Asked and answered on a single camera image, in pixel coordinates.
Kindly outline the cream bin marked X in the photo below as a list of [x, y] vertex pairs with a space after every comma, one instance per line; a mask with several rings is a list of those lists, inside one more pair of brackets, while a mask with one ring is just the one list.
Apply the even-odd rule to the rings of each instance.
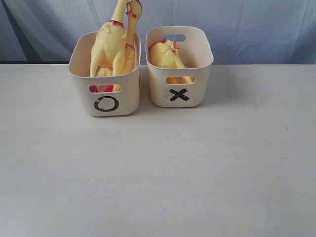
[[[184, 69], [164, 69], [151, 64], [149, 47], [164, 38], [177, 41]], [[146, 60], [152, 101], [165, 108], [195, 107], [204, 97], [213, 54], [203, 30], [191, 26], [163, 26], [146, 35]], [[169, 76], [193, 76], [192, 84], [168, 84]]]

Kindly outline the yellow rubber chicken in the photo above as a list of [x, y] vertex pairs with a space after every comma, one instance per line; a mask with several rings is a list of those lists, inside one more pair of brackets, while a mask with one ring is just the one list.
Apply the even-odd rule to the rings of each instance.
[[126, 34], [123, 15], [127, 1], [119, 0], [113, 15], [96, 35], [90, 53], [89, 76], [96, 77], [98, 67], [112, 68], [112, 75], [121, 74], [125, 62]]
[[[134, 35], [138, 21], [142, 16], [142, 5], [139, 0], [126, 0], [127, 4], [123, 15], [123, 24], [126, 34], [125, 62], [120, 75], [132, 72], [135, 66]], [[107, 77], [112, 75], [112, 68], [98, 67], [96, 77]]]

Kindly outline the cream bin marked O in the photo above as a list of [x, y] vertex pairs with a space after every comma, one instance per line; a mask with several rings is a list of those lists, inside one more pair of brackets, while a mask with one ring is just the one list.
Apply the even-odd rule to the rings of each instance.
[[[77, 42], [68, 70], [74, 80], [84, 110], [94, 117], [124, 116], [133, 113], [139, 106], [141, 40], [134, 34], [135, 67], [132, 72], [109, 77], [89, 76], [90, 51], [95, 42], [96, 32], [83, 35]], [[92, 85], [118, 84], [117, 92], [98, 92], [90, 90]]]

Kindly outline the grey backdrop curtain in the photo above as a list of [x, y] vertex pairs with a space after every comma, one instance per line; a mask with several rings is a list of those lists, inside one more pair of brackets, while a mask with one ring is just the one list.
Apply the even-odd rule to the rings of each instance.
[[[3, 0], [2, 61], [66, 62], [78, 39], [110, 19], [114, 0]], [[137, 32], [194, 26], [207, 35], [215, 64], [314, 64], [313, 0], [143, 0]]]

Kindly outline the headless yellow chicken body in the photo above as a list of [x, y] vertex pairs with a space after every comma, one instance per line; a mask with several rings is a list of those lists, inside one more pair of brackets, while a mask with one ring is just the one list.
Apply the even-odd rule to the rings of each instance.
[[[185, 65], [179, 56], [177, 41], [164, 38], [149, 47], [150, 62], [156, 67], [164, 69], [184, 69]], [[168, 84], [192, 84], [193, 76], [169, 76]]]

